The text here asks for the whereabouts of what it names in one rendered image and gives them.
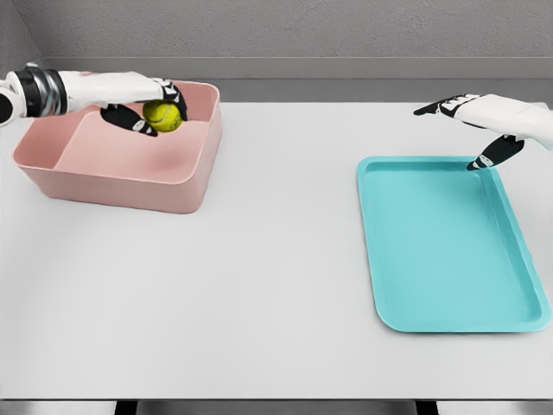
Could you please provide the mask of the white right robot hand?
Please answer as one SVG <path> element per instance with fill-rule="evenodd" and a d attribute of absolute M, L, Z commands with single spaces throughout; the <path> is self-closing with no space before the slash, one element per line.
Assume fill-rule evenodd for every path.
<path fill-rule="evenodd" d="M 532 108 L 523 101 L 495 94 L 461 94 L 418 108 L 413 114 L 441 114 L 498 133 L 499 137 L 467 165 L 466 170 L 475 171 L 501 164 L 524 148 L 524 141 L 533 137 L 533 131 L 522 113 Z"/>

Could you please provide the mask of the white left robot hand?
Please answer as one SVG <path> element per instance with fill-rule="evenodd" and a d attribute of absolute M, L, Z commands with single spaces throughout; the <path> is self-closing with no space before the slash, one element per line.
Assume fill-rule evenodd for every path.
<path fill-rule="evenodd" d="M 127 131 L 142 133 L 157 137 L 159 130 L 146 121 L 141 115 L 130 109 L 126 104 L 149 103 L 156 100 L 176 105 L 183 121 L 188 121 L 188 107 L 177 85 L 168 79 L 149 78 L 142 74 L 108 73 L 110 84 L 115 90 L 108 93 L 107 105 L 100 110 L 102 119 L 116 127 Z"/>

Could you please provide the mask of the yellow-green tennis ball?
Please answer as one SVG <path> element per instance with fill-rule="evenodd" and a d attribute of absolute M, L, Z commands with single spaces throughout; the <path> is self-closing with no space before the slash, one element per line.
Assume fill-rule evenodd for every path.
<path fill-rule="evenodd" d="M 173 102 L 154 100 L 143 105 L 144 119 L 158 132 L 177 130 L 183 119 L 178 106 Z"/>

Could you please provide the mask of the pink plastic basket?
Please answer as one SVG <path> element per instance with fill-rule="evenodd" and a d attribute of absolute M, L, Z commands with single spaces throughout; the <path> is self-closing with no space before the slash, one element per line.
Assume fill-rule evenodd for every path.
<path fill-rule="evenodd" d="M 222 136 L 220 93 L 178 81 L 188 121 L 148 137 L 105 122 L 90 105 L 61 117 L 36 118 L 12 159 L 51 198 L 177 214 L 204 198 Z"/>

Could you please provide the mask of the blue plastic tray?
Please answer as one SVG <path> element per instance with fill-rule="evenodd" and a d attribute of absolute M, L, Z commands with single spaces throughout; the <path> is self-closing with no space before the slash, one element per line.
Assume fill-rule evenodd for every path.
<path fill-rule="evenodd" d="M 370 156 L 357 168 L 378 316 L 404 333 L 526 333 L 551 308 L 495 169 L 465 156 Z"/>

